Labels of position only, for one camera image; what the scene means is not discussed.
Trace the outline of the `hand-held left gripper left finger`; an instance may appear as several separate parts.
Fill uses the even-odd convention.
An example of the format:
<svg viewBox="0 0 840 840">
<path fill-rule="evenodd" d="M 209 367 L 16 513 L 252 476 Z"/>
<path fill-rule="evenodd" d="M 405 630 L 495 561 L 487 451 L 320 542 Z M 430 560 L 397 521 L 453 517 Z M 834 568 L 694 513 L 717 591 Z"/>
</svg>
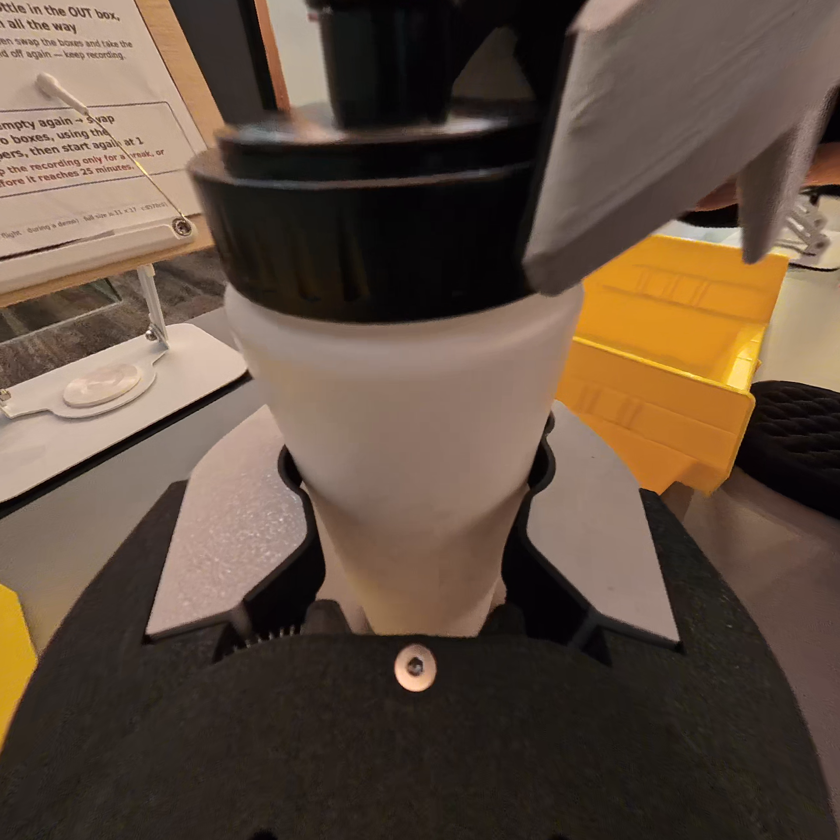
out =
<svg viewBox="0 0 840 840">
<path fill-rule="evenodd" d="M 151 641 L 227 624 L 241 639 L 302 622 L 326 578 L 312 501 L 263 406 L 199 461 L 146 626 Z"/>
</svg>

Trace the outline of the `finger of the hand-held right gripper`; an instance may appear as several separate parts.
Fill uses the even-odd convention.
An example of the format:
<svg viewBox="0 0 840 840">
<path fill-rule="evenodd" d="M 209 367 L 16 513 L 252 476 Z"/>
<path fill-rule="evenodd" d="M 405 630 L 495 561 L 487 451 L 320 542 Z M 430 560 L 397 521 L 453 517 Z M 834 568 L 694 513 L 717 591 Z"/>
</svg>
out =
<svg viewBox="0 0 840 840">
<path fill-rule="evenodd" d="M 754 156 L 738 110 L 838 78 L 838 2 L 586 2 L 522 266 L 556 296 L 687 213 Z"/>
<path fill-rule="evenodd" d="M 775 80 L 750 94 L 738 118 L 751 132 L 754 156 L 737 175 L 742 259 L 760 262 L 774 246 L 808 179 L 838 96 L 838 78 L 816 85 Z"/>
</svg>

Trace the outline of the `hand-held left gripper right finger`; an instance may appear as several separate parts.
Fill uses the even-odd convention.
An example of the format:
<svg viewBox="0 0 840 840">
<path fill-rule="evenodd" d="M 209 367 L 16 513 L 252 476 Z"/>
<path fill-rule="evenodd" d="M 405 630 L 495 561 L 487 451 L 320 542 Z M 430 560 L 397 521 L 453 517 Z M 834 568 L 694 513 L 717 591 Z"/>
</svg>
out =
<svg viewBox="0 0 840 840">
<path fill-rule="evenodd" d="M 641 488 L 559 401 L 504 549 L 502 581 L 530 638 L 593 650 L 612 632 L 679 647 Z"/>
</svg>

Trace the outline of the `white plastic bottle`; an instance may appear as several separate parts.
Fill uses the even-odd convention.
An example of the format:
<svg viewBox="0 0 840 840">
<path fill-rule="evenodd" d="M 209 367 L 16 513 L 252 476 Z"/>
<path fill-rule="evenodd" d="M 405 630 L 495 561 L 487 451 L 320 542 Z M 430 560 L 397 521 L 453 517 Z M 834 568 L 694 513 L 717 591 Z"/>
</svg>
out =
<svg viewBox="0 0 840 840">
<path fill-rule="evenodd" d="M 577 286 L 462 317 L 356 324 L 227 288 L 228 324 L 325 559 L 374 633 L 478 634 L 582 302 Z"/>
</svg>

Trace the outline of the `black bottle lid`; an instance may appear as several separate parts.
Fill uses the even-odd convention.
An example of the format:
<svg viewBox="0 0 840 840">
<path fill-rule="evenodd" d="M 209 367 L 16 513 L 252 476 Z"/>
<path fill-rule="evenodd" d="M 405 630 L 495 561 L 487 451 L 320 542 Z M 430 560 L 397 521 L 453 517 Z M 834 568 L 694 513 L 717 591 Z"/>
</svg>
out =
<svg viewBox="0 0 840 840">
<path fill-rule="evenodd" d="M 307 2 L 329 99 L 188 165 L 230 285 L 273 312 L 403 323 L 532 294 L 522 258 L 582 2 Z"/>
</svg>

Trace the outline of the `person's right forearm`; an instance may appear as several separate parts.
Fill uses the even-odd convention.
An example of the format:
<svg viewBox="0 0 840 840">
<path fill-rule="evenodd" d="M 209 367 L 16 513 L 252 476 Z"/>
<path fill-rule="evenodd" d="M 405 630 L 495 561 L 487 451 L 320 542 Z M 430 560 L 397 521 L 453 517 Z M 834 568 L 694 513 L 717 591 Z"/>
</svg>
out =
<svg viewBox="0 0 840 840">
<path fill-rule="evenodd" d="M 735 464 L 765 487 L 839 519 L 839 394 L 792 381 L 751 386 Z"/>
</svg>

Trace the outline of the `person's right hand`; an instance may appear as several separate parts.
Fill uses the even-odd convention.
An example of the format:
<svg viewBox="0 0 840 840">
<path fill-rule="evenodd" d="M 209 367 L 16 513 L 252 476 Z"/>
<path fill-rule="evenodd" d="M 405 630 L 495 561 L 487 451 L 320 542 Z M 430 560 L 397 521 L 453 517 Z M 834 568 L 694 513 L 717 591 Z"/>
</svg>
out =
<svg viewBox="0 0 840 840">
<path fill-rule="evenodd" d="M 693 213 L 707 213 L 736 206 L 739 203 L 739 191 L 736 178 L 731 178 L 715 190 L 704 196 L 691 208 Z"/>
</svg>

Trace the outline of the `white chair base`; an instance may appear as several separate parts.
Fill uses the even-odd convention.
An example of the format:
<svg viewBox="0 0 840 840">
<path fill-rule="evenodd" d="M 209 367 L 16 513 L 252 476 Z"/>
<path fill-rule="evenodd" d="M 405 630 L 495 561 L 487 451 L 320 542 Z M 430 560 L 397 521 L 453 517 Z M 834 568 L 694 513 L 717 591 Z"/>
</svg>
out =
<svg viewBox="0 0 840 840">
<path fill-rule="evenodd" d="M 788 216 L 777 247 L 798 270 L 839 270 L 839 187 L 805 190 Z"/>
</svg>

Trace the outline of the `printed instruction sheet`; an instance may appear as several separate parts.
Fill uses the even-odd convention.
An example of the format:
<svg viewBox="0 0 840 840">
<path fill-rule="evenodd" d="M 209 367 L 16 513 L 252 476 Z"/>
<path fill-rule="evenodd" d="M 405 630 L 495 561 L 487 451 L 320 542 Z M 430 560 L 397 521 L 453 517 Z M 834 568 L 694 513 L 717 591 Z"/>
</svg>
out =
<svg viewBox="0 0 840 840">
<path fill-rule="evenodd" d="M 206 145 L 132 1 L 1 3 L 1 255 L 172 220 L 105 132 L 35 85 L 54 76 L 186 216 L 186 166 Z"/>
</svg>

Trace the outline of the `wooden display board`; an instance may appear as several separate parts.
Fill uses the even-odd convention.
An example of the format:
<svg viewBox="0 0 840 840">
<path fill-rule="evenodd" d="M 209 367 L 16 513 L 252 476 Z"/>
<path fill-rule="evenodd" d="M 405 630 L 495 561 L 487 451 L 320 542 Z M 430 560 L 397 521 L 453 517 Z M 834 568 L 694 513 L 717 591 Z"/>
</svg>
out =
<svg viewBox="0 0 840 840">
<path fill-rule="evenodd" d="M 203 136 L 206 151 L 213 146 L 215 132 L 224 122 L 172 6 L 169 2 L 136 3 Z M 201 207 L 198 214 L 187 217 L 193 225 L 189 238 L 175 235 L 173 218 L 9 257 L 1 255 L 2 306 L 210 247 L 213 239 Z"/>
</svg>

